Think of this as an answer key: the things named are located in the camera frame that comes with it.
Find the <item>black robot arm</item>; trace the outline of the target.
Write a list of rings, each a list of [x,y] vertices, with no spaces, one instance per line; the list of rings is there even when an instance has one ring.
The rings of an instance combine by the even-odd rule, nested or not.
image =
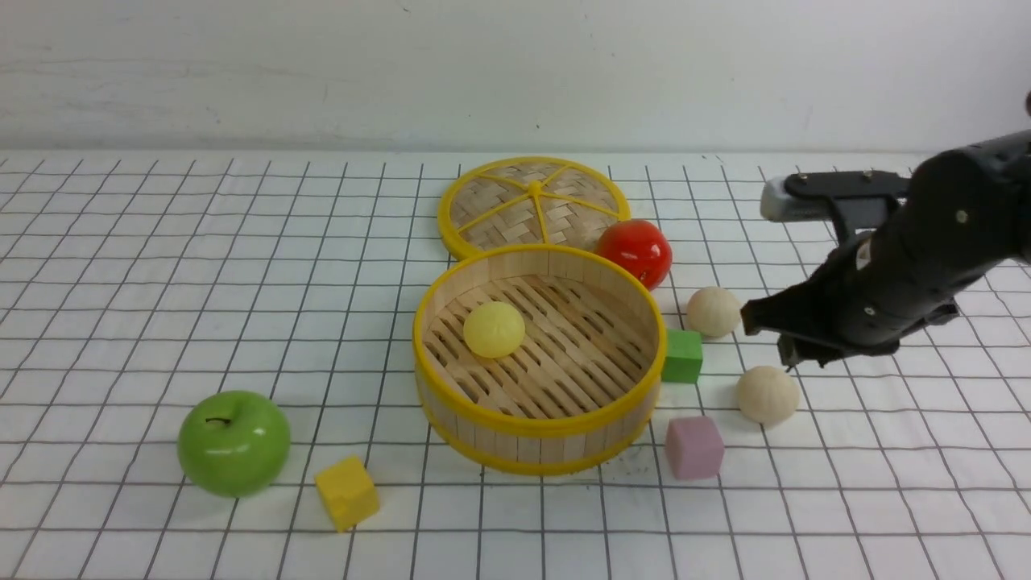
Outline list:
[[[1005,260],[1030,255],[1027,130],[951,148],[910,177],[796,172],[767,181],[769,221],[830,221],[837,245],[807,280],[749,300],[743,332],[778,337],[785,367],[894,354],[959,314],[956,297]]]

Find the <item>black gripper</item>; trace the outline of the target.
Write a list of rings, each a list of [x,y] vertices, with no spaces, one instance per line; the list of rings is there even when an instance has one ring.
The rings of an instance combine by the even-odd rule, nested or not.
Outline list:
[[[788,370],[884,351],[936,317],[957,293],[1017,255],[1017,152],[962,148],[917,166],[905,203],[834,278],[810,278],[749,300],[745,334],[781,334]],[[821,344],[801,338],[821,338]]]

